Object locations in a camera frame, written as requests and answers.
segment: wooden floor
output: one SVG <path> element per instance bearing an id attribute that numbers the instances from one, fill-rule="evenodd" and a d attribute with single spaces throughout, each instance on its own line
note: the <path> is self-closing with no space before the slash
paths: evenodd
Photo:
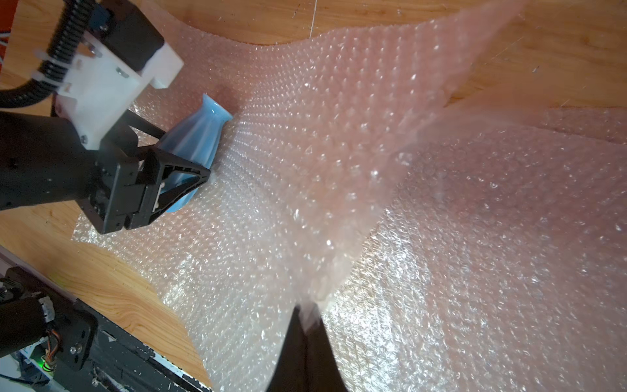
<path id="1" fill-rule="evenodd" d="M 342 26 L 417 23 L 477 0 L 158 0 L 177 18 L 234 40 L 275 44 Z M 0 88 L 25 82 L 38 66 L 62 0 L 21 0 Z M 476 62 L 454 96 L 466 97 L 531 74 L 557 88 L 556 106 L 627 107 L 627 3 L 618 0 L 536 0 Z M 47 114 L 50 102 L 22 110 Z M 177 317 L 147 282 L 108 252 L 70 240 L 74 203 L 0 213 L 0 245 L 111 318 L 193 376 L 209 383 Z"/>

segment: black cable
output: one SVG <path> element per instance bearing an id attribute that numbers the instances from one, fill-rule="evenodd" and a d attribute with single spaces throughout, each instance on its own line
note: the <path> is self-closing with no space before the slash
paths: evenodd
<path id="1" fill-rule="evenodd" d="M 95 0 L 67 0 L 56 25 L 55 34 L 50 40 L 48 56 L 55 60 L 52 63 L 48 60 L 42 61 L 38 71 L 53 83 L 61 83 L 67 67 L 56 62 L 71 64 L 76 48 L 80 44 L 83 34 L 92 17 L 96 6 Z M 31 79 L 23 85 L 10 90 L 0 90 L 0 108 L 16 108 L 34 105 L 43 101 L 52 94 L 58 85 L 48 83 L 44 80 Z"/>
<path id="2" fill-rule="evenodd" d="M 9 376 L 6 376 L 4 374 L 0 374 L 0 378 L 4 378 L 4 379 L 7 379 L 7 380 L 12 381 L 14 383 L 24 384 L 24 385 L 45 385 L 45 384 L 48 384 L 47 381 L 28 381 L 28 380 L 21 379 L 21 378 L 9 377 Z"/>

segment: black metal frame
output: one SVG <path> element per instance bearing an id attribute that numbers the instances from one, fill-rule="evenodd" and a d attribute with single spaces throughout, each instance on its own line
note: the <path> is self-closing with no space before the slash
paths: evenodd
<path id="1" fill-rule="evenodd" d="M 156 137 L 165 134 L 129 113 L 99 151 L 87 151 L 65 119 L 0 112 L 0 210 L 76 200 L 105 234 L 151 224 L 208 181 L 210 170 L 199 164 L 156 146 L 137 147 L 130 126 Z M 161 193 L 174 173 L 192 178 Z"/>
<path id="2" fill-rule="evenodd" d="M 19 283 L 24 299 L 33 303 L 27 307 L 24 300 L 3 302 L 4 297 L 0 296 L 0 324 L 20 328 L 20 334 L 16 332 L 14 336 L 0 339 L 0 351 L 6 354 L 34 344 L 45 335 L 45 330 L 54 329 L 61 341 L 55 357 L 53 380 L 65 389 L 118 391 L 119 386 L 123 386 L 136 392 L 211 392 L 211 388 L 198 380 L 183 372 L 177 374 L 173 368 L 163 365 L 150 347 L 81 300 L 68 299 L 25 269 L 9 268 L 0 282 Z M 42 326 L 43 314 L 37 301 L 42 297 L 49 297 L 55 309 L 54 320 L 45 326 Z M 19 309 L 19 318 L 7 318 L 11 314 L 9 307 Z M 28 381 L 32 383 L 46 384 L 48 380 L 41 371 L 30 374 L 33 379 Z"/>

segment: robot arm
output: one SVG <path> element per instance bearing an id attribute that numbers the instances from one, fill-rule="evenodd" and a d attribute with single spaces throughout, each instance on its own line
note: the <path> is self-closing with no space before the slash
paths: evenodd
<path id="1" fill-rule="evenodd" d="M 83 43 L 93 56 L 75 55 Z M 75 200 L 100 233 L 149 225 L 204 184 L 209 169 L 154 146 L 131 126 L 164 132 L 127 107 L 152 85 L 166 88 L 183 66 L 127 0 L 71 0 L 33 79 L 0 91 L 0 108 L 53 94 L 51 117 L 0 112 L 0 210 Z M 193 177 L 162 192 L 175 174 Z"/>

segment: bubble wrap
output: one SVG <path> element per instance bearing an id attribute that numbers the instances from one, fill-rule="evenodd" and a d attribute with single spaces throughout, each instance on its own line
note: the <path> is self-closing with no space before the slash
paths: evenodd
<path id="1" fill-rule="evenodd" d="M 325 315 L 350 389 L 627 388 L 627 149 L 449 126 L 480 132 L 419 145 Z"/>
<path id="2" fill-rule="evenodd" d="M 219 390 L 265 389 L 293 305 L 326 302 L 356 260 L 325 314 L 353 390 L 538 390 L 534 378 L 551 389 L 555 369 L 564 369 L 558 386 L 577 388 L 569 372 L 589 371 L 576 366 L 594 355 L 615 360 L 595 366 L 620 369 L 622 354 L 602 350 L 624 343 L 616 289 L 603 297 L 583 284 L 607 284 L 594 236 L 614 255 L 603 260 L 624 261 L 614 227 L 624 224 L 622 210 L 610 209 L 625 205 L 616 193 L 624 177 L 612 166 L 624 161 L 624 147 L 443 109 L 519 9 L 515 1 L 488 3 L 417 26 L 253 46 L 192 29 L 145 2 L 143 12 L 186 65 L 173 86 L 146 91 L 135 110 L 168 129 L 207 93 L 234 120 L 210 183 L 185 208 L 108 236 L 81 218 L 75 238 L 112 250 L 151 282 L 184 321 Z M 558 117 L 545 121 L 558 126 Z M 547 155 L 559 145 L 562 155 Z M 609 204 L 601 204 L 603 192 L 614 198 Z M 577 219 L 560 221 L 565 212 Z M 615 265 L 612 282 L 623 276 Z M 570 303 L 589 304 L 598 336 L 565 324 L 574 317 L 568 311 L 586 316 Z M 582 383 L 609 379 L 608 371 L 585 374 Z"/>
<path id="3" fill-rule="evenodd" d="M 627 109 L 559 108 L 547 110 L 539 127 L 627 144 Z"/>

